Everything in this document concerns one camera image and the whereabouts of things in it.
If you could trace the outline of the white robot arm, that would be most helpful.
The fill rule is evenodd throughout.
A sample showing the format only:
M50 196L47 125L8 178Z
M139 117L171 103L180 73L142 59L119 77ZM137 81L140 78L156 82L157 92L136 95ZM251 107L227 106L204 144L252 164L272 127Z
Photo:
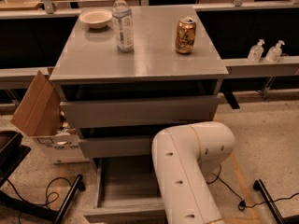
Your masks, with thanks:
M217 121L173 126L152 141L152 161L168 224L225 224L206 183L235 148Z

